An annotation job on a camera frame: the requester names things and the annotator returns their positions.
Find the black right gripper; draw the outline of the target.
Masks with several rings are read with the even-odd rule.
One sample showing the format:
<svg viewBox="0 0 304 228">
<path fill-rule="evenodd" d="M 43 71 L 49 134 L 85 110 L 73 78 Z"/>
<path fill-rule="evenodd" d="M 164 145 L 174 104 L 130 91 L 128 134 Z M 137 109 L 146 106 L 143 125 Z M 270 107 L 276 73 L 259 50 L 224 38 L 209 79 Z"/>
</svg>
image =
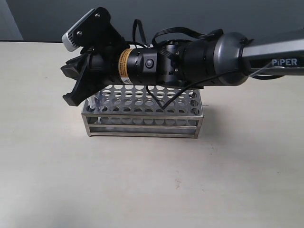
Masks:
<svg viewBox="0 0 304 228">
<path fill-rule="evenodd" d="M 65 77 L 76 81 L 72 91 L 63 95 L 69 106 L 79 106 L 110 84 L 124 84 L 118 68 L 126 41 L 112 26 L 106 8 L 91 9 L 77 22 L 76 46 L 81 48 L 80 56 L 60 68 Z"/>
</svg>

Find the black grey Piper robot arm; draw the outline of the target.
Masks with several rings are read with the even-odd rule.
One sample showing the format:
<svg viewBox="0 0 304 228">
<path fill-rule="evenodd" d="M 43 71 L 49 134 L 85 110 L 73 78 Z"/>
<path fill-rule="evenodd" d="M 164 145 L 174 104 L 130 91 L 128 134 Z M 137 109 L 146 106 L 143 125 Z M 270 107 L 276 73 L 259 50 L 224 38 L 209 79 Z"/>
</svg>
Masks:
<svg viewBox="0 0 304 228">
<path fill-rule="evenodd" d="M 238 86 L 249 77 L 273 80 L 304 73 L 302 29 L 248 39 L 221 29 L 201 34 L 173 27 L 156 36 L 181 33 L 189 39 L 153 39 L 148 44 L 140 20 L 134 21 L 133 33 L 140 33 L 141 43 L 126 41 L 110 21 L 106 8 L 91 9 L 62 36 L 68 51 L 81 49 L 78 57 L 61 67 L 76 82 L 63 96 L 70 106 L 78 106 L 108 85 L 162 86 L 183 93 L 206 86 Z"/>
</svg>

